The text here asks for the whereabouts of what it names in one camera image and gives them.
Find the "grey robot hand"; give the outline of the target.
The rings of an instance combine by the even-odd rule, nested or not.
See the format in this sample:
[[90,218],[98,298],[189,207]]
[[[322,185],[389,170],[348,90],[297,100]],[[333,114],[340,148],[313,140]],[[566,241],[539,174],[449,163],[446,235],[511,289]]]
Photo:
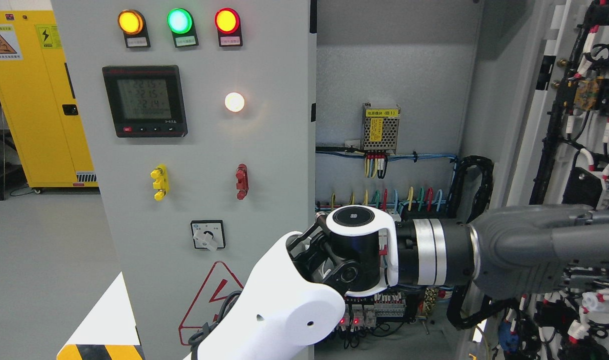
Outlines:
[[487,210],[471,227],[478,241],[474,283],[496,300],[556,291],[569,267],[609,262],[609,209],[584,204]]

